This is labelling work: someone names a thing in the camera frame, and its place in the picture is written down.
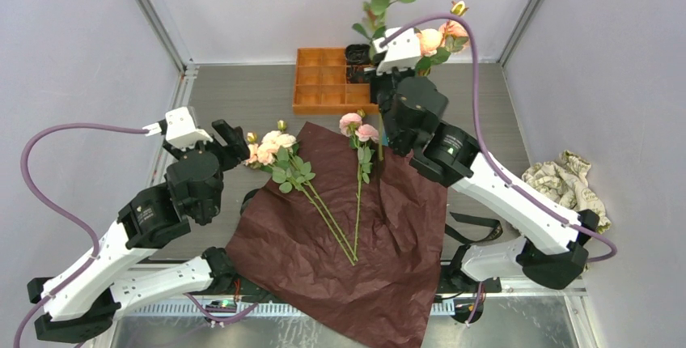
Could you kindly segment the peach rose stem with bud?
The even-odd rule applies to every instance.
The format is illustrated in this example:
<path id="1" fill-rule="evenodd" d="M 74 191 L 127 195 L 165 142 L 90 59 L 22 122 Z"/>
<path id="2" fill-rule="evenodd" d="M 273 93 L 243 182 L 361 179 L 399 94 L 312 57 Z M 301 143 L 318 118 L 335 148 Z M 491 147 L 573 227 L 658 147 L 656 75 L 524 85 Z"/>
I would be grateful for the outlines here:
<path id="1" fill-rule="evenodd" d="M 464 26 L 454 20 L 447 20 L 438 29 L 416 29 L 415 35 L 421 51 L 415 72 L 420 76 L 429 75 L 433 66 L 445 63 L 451 55 L 463 52 L 470 45 Z"/>

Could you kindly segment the black printed ribbon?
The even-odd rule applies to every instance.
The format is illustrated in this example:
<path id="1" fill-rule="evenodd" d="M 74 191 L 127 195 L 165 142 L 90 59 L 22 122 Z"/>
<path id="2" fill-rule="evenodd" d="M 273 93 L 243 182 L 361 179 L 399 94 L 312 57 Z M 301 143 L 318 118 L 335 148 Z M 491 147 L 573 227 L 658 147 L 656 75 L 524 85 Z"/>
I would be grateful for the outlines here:
<path id="1" fill-rule="evenodd" d="M 464 245 L 479 244 L 498 240 L 503 234 L 501 223 L 496 219 L 473 216 L 469 214 L 461 214 L 457 212 L 450 213 L 451 218 L 458 224 L 458 228 L 451 226 L 449 223 L 445 224 L 444 233 Z M 467 229 L 469 235 L 476 234 L 476 231 L 482 231 L 485 236 L 475 239 L 465 236 L 460 229 Z"/>

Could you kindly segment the dark red wrapping paper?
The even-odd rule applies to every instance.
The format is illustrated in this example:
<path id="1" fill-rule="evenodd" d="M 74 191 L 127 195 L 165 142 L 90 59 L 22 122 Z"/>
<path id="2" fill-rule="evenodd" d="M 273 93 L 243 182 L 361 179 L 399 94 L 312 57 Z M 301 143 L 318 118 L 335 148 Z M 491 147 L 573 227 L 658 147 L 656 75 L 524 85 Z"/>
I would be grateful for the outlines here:
<path id="1" fill-rule="evenodd" d="M 267 182 L 226 251 L 240 275 L 321 324 L 369 347 L 419 347 L 441 272 L 447 191 L 406 158 L 383 152 L 366 185 L 348 139 L 306 123 L 299 155 L 358 248 L 351 264 L 304 194 Z"/>

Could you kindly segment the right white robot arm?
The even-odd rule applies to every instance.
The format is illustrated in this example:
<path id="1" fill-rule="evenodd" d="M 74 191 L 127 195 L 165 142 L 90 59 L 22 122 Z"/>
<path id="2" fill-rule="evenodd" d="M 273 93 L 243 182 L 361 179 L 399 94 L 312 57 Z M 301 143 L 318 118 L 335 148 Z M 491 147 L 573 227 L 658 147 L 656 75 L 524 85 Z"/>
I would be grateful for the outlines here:
<path id="1" fill-rule="evenodd" d="M 476 138 L 442 121 L 448 99 L 427 77 L 397 68 L 383 74 L 367 68 L 365 75 L 392 152 L 408 156 L 421 176 L 478 201 L 520 233 L 496 244 L 462 241 L 447 273 L 457 291 L 520 274 L 561 290 L 581 275 L 589 259 L 584 246 L 599 224 L 596 213 L 567 209 L 537 193 Z"/>

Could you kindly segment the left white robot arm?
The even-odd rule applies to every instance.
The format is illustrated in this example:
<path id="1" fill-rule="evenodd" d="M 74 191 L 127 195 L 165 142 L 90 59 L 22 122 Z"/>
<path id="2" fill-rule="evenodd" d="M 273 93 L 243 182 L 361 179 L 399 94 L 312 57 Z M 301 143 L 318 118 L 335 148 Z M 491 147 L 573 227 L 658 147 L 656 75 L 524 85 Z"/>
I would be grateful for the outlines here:
<path id="1" fill-rule="evenodd" d="M 139 134 L 164 136 L 173 156 L 164 180 L 140 191 L 102 236 L 71 267 L 28 285 L 32 309 L 24 317 L 43 342 L 83 344 L 106 332 L 128 313 L 173 295 L 224 294 L 236 270 L 222 248 L 139 278 L 125 272 L 190 232 L 191 223 L 209 224 L 221 210 L 225 172 L 249 156 L 239 127 L 224 120 L 200 129 L 191 116 L 159 121 Z"/>

